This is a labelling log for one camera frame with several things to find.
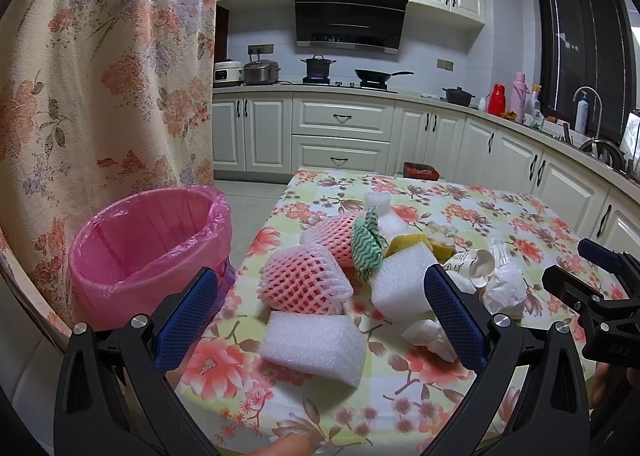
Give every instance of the floral tablecloth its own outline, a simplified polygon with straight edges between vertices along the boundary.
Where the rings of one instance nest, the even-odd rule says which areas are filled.
[[[309,438],[316,453],[415,455],[451,417],[475,374],[444,362],[400,334],[415,320],[392,323],[354,284],[346,304],[368,341],[359,388],[297,373],[257,355],[269,309],[257,298],[259,270],[277,249],[297,245],[302,230],[324,216],[363,209],[367,191],[392,195],[392,209],[416,232],[428,221],[456,226],[458,250],[504,240],[525,274],[528,290],[522,325],[570,325],[581,349],[576,315],[541,284],[544,269],[559,264],[607,298],[626,298],[617,281],[577,254],[579,238],[531,195],[352,171],[298,171],[258,232],[225,306],[203,334],[176,391],[200,428],[223,452],[245,453],[289,433]],[[594,363],[583,360],[585,377]],[[487,436],[504,429],[522,387],[518,368]]]

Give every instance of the human hand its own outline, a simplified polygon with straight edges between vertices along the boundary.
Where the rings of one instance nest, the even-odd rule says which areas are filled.
[[[289,434],[266,449],[251,452],[247,456],[311,456],[311,444],[304,436]]]

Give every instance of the drawer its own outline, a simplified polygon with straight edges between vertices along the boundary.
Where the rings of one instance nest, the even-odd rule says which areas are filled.
[[[389,144],[321,136],[292,136],[292,166],[383,174]]]
[[[369,103],[363,102],[363,98],[350,95],[294,98],[292,133],[389,141],[393,101]]]

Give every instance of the floral curtain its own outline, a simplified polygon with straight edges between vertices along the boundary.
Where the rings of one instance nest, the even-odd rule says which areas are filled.
[[[212,184],[216,0],[13,0],[0,21],[0,272],[60,338],[106,205]]]

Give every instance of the faucet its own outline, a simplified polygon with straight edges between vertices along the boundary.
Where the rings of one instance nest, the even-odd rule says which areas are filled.
[[[598,146],[596,144],[596,140],[600,137],[600,124],[602,123],[602,99],[600,97],[600,95],[598,94],[598,92],[593,89],[593,87],[590,86],[584,86],[584,87],[580,87],[574,94],[574,102],[578,99],[578,94],[583,91],[583,90],[591,90],[593,91],[593,94],[596,95],[596,99],[600,102],[600,115],[598,116],[598,129],[596,131],[596,136],[595,138],[593,138],[593,140],[591,141],[591,155],[596,159],[596,161],[600,161],[599,155],[598,155]]]

